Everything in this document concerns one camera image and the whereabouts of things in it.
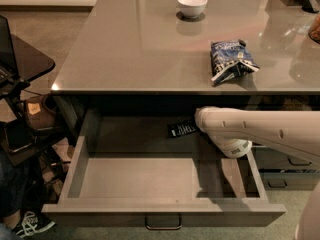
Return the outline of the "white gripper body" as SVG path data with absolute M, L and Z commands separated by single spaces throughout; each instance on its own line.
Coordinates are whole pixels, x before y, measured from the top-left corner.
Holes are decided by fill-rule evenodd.
M 195 112 L 195 122 L 197 127 L 205 133 L 213 132 L 216 126 L 216 107 L 198 108 Z

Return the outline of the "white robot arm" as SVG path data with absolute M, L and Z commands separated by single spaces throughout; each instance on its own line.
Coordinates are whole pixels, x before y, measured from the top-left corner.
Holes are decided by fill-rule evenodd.
M 196 110 L 195 122 L 220 147 L 225 147 L 228 139 L 248 140 L 299 159 L 320 163 L 319 111 L 203 107 Z M 293 240 L 320 240 L 320 183 L 309 196 Z

